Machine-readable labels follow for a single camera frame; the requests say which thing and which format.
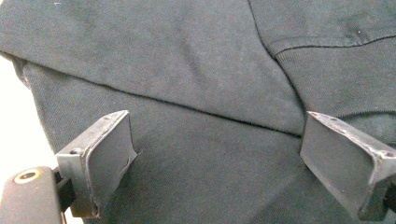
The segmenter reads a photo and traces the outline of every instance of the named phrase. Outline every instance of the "white surface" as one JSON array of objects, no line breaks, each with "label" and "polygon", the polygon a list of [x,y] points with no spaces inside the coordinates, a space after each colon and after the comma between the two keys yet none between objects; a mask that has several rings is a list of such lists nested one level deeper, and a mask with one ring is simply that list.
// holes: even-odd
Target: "white surface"
[{"label": "white surface", "polygon": [[[12,62],[0,57],[0,193],[11,175],[35,166],[56,167],[55,157],[35,111],[32,93],[15,75]],[[69,224],[82,223],[70,217]]]}]

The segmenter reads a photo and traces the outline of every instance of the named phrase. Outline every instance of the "metal clamp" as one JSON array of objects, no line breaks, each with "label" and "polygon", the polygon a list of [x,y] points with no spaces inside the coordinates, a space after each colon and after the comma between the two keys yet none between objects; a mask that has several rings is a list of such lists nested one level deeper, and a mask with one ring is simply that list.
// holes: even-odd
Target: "metal clamp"
[{"label": "metal clamp", "polygon": [[308,112],[301,157],[350,215],[383,220],[395,209],[396,150],[340,119]]}]

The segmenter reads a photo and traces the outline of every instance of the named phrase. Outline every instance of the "seam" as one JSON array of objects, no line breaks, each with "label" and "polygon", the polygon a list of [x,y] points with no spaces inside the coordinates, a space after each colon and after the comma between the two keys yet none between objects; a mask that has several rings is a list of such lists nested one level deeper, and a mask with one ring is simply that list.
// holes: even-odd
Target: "seam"
[{"label": "seam", "polygon": [[[248,3],[248,6],[249,6],[249,9],[250,9],[250,14],[251,14],[251,16],[253,18],[253,21],[254,21],[254,27],[256,29],[256,33],[257,33],[257,35],[258,35],[258,37],[260,39],[260,42],[262,43],[262,47],[267,51],[268,54],[270,54],[270,51],[268,50],[268,48],[265,47],[265,45],[263,43],[263,38],[262,38],[261,33],[259,31],[259,26],[257,25],[257,20],[256,20],[256,17],[254,16],[253,7],[251,6],[251,2],[249,0],[247,0],[247,3]],[[304,119],[305,119],[305,117],[306,117],[306,113],[305,113],[306,112],[306,106],[304,104],[304,101],[303,101],[302,97],[300,96],[300,93],[297,92],[297,89],[295,88],[293,82],[291,81],[290,77],[286,73],[285,69],[281,66],[281,64],[279,63],[277,58],[274,58],[274,60],[277,63],[277,66],[282,70],[283,74],[285,74],[285,77],[286,77],[287,81],[289,82],[289,85],[293,89],[294,94],[297,96],[297,100],[299,102],[299,105],[300,105],[301,109],[303,110]]]},{"label": "seam", "polygon": [[351,45],[351,46],[304,45],[304,46],[290,47],[290,48],[282,49],[280,52],[275,53],[275,57],[278,54],[280,54],[280,53],[282,53],[284,51],[290,50],[290,49],[349,49],[349,48],[358,48],[358,47],[369,45],[369,44],[372,44],[374,42],[381,41],[381,40],[384,40],[384,39],[392,39],[394,37],[396,37],[396,35],[383,36],[383,37],[377,38],[375,40],[372,40],[372,41],[369,41],[369,42],[366,42],[366,43],[363,43],[363,44],[357,44],[357,45]]}]

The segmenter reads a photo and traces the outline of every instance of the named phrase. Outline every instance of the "screw hole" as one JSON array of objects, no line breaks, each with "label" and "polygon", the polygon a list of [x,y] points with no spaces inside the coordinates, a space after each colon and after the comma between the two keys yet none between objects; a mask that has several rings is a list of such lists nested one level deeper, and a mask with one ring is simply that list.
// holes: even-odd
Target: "screw hole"
[{"label": "screw hole", "polygon": [[38,171],[37,169],[32,169],[20,173],[15,177],[14,181],[17,184],[26,184],[38,178],[39,176],[40,176],[40,171]]},{"label": "screw hole", "polygon": [[78,154],[79,152],[81,152],[81,149],[80,149],[80,148],[75,148],[75,149],[71,150],[69,153],[70,153],[71,155],[76,155],[76,154]]},{"label": "screw hole", "polygon": [[31,173],[27,173],[25,175],[22,175],[20,177],[20,179],[29,179],[30,177],[33,177],[33,176],[35,176],[35,173],[31,172]]}]

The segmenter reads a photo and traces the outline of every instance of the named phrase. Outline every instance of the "dark green fabric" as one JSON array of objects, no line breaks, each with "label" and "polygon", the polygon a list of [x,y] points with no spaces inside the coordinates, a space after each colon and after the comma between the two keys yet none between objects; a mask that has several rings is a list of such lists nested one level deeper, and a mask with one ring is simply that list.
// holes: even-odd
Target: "dark green fabric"
[{"label": "dark green fabric", "polygon": [[395,21],[393,1],[5,0],[0,50],[55,152],[131,112],[139,156],[87,223],[359,223],[299,157],[304,114],[395,146]]},{"label": "dark green fabric", "polygon": [[32,63],[24,74],[55,148],[115,108],[131,113],[139,156],[105,216],[88,223],[352,223],[306,169],[297,137]]}]

